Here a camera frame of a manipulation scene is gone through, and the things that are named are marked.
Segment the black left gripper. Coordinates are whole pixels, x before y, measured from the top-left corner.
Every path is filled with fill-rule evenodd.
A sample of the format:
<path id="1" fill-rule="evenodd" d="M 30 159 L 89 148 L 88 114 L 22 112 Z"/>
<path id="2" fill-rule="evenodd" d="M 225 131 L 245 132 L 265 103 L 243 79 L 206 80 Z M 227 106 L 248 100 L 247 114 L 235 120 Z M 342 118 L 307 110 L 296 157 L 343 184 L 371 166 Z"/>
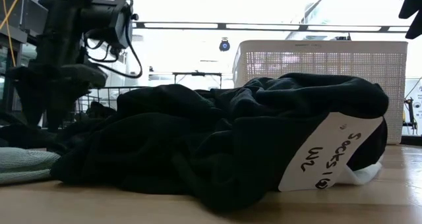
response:
<path id="1" fill-rule="evenodd" d="M 80 10 L 86 0 L 39 0 L 47 9 L 44 31 L 36 36 L 37 56 L 30 68 L 59 68 L 58 77 L 45 82 L 41 73 L 28 67 L 9 69 L 28 125 L 37 126 L 46 109 L 47 130 L 57 132 L 75 101 L 92 88 L 102 88 L 107 74 L 96 64 L 84 64 L 81 50 Z"/>

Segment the white sock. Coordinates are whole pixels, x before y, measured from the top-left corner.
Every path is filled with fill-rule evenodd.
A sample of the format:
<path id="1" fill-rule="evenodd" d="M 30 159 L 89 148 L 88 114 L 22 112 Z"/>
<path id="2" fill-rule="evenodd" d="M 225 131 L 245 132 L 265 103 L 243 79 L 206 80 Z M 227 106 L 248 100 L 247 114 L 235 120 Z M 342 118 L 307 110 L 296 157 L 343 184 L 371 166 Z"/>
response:
<path id="1" fill-rule="evenodd" d="M 352 171 L 348 166 L 341 172 L 336 180 L 336 184 L 364 185 L 372 181 L 382 169 L 382 164 L 378 161 L 366 168 Z"/>

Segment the white handwritten paper tag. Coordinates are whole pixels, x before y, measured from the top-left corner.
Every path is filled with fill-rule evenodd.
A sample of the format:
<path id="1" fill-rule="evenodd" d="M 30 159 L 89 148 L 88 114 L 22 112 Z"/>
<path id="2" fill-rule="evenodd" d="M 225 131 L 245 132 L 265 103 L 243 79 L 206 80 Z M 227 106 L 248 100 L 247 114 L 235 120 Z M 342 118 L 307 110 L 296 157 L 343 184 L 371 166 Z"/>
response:
<path id="1" fill-rule="evenodd" d="M 325 189 L 336 184 L 356 150 L 381 124 L 382 117 L 361 119 L 329 115 L 297 150 L 278 185 L 280 192 Z"/>

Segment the dark grey desk top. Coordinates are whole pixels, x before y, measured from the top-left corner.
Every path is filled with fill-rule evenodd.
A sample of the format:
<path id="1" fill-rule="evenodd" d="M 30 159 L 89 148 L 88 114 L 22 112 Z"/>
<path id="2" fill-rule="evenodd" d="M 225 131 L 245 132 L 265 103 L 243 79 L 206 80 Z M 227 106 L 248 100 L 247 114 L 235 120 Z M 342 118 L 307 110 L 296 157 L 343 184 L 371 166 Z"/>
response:
<path id="1" fill-rule="evenodd" d="M 38 3 L 39 0 L 17 0 L 9 15 L 9 31 L 6 24 L 0 29 L 0 44 L 6 44 L 10 36 L 14 42 L 25 43 L 27 37 L 35 37 L 44 30 L 47 9 Z M 0 0 L 0 24 L 14 0 Z"/>

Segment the mint green cloth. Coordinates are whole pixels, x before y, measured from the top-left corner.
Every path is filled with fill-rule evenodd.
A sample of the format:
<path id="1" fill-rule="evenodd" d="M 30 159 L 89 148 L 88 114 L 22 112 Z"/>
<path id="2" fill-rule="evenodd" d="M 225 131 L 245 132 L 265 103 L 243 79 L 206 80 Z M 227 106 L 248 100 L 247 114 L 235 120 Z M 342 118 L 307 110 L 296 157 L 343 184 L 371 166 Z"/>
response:
<path id="1" fill-rule="evenodd" d="M 0 148 L 0 185 L 49 179 L 59 154 L 43 150 Z"/>

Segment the white plastic laundry basket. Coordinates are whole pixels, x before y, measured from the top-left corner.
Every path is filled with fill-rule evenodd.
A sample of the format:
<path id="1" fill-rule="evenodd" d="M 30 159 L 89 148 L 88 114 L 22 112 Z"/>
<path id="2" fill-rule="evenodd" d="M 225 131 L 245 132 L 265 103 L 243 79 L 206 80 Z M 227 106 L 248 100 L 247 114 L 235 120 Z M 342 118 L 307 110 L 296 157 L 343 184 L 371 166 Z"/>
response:
<path id="1" fill-rule="evenodd" d="M 256 77 L 278 78 L 292 72 L 357 76 L 378 84 L 389 97 L 384 116 L 388 144 L 402 139 L 407 42 L 247 40 L 239 44 L 233 83 Z"/>

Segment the distant black framed table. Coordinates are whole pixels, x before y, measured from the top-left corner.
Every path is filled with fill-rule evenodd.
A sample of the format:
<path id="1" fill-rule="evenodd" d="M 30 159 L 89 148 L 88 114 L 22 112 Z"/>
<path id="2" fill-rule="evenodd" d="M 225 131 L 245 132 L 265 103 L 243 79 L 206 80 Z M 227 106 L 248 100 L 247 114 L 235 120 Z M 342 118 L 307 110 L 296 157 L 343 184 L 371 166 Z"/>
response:
<path id="1" fill-rule="evenodd" d="M 220 72 L 173 72 L 174 84 L 180 84 L 194 90 L 210 90 L 222 88 Z"/>

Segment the black overhead frame bar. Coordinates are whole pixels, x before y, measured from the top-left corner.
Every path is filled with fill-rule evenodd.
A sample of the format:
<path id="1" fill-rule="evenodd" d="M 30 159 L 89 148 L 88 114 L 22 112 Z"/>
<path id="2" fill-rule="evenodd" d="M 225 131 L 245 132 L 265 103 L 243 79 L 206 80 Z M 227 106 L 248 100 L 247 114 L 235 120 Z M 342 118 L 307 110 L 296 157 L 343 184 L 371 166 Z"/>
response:
<path id="1" fill-rule="evenodd" d="M 340 26 L 328 24 L 252 24 L 214 22 L 133 22 L 145 30 L 237 30 L 271 32 L 406 33 L 409 26 Z"/>

